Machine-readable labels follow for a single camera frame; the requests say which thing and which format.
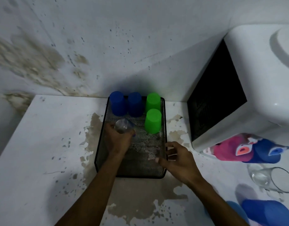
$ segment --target green cup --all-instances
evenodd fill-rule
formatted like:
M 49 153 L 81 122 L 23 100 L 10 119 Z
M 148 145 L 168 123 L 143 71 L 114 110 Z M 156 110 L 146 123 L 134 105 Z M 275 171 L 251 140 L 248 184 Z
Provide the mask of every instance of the green cup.
M 158 109 L 150 109 L 144 122 L 144 128 L 148 133 L 156 134 L 161 129 L 161 112 Z
M 161 110 L 160 107 L 160 96 L 158 95 L 158 93 L 150 93 L 147 96 L 147 102 L 145 105 L 145 110 L 146 112 L 148 112 L 150 109 L 158 109 L 159 111 Z

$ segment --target glass rim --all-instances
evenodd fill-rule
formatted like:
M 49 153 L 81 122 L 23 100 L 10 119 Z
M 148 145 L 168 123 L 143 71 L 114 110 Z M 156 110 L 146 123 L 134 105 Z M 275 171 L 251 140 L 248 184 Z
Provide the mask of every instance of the glass rim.
M 275 187 L 276 187 L 278 190 L 281 190 L 283 193 L 289 194 L 289 192 L 280 189 L 280 188 L 275 184 L 275 182 L 273 181 L 273 179 L 272 179 L 272 171 L 273 171 L 274 169 L 282 169 L 282 170 L 286 171 L 288 174 L 289 174 L 289 172 L 288 172 L 287 170 L 285 170 L 284 168 L 281 168 L 281 167 L 273 167 L 272 170 L 271 170 L 271 172 L 270 172 L 270 179 L 271 179 L 272 183 L 275 185 Z

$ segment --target white appliance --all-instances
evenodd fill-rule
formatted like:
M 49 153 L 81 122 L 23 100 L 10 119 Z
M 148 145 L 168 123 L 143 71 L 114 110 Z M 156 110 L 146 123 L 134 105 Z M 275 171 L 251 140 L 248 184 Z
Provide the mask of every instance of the white appliance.
M 215 51 L 188 100 L 192 147 L 239 133 L 289 146 L 289 25 L 244 25 Z

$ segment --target tray rim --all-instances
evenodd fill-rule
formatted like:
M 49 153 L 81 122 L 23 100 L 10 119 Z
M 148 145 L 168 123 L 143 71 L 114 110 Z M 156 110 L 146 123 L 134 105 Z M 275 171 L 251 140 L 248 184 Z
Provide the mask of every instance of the tray rim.
M 103 134 L 103 130 L 104 130 L 104 125 L 105 125 L 105 117 L 107 115 L 107 110 L 108 110 L 108 105 L 109 105 L 109 99 L 110 97 L 108 97 L 108 100 L 107 100 L 107 105 L 106 105 L 106 110 L 105 110 L 105 115 L 104 115 L 104 120 L 103 120 L 103 124 L 102 124 L 102 128 L 101 128 L 101 133 L 100 133 L 100 139 L 98 141 L 98 144 L 97 144 L 97 149 L 96 149 L 96 153 L 95 153 L 95 159 L 94 159 L 94 166 L 95 166 L 95 170 L 96 172 L 98 173 L 98 166 L 96 164 L 96 160 L 97 160 L 97 155 L 98 155 L 98 148 L 100 146 L 100 143 L 101 143 L 101 138 L 102 138 L 102 134 Z M 165 111 L 165 99 L 160 97 L 163 105 L 164 105 L 164 130 L 165 130 L 165 142 L 167 142 L 167 133 L 166 133 L 166 111 Z M 166 169 L 164 169 L 164 173 L 161 177 L 157 177 L 157 176 L 120 176 L 120 175 L 116 175 L 116 178 L 150 178 L 150 179 L 162 179 L 165 177 L 165 174 L 166 174 Z

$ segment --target person's left arm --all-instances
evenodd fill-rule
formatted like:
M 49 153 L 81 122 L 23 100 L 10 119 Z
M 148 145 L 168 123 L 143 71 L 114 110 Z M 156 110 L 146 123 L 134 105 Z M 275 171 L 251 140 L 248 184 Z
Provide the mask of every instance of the person's left arm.
M 118 168 L 131 144 L 134 131 L 119 134 L 106 124 L 107 143 L 110 153 L 88 188 L 56 223 L 56 226 L 99 226 L 105 212 Z

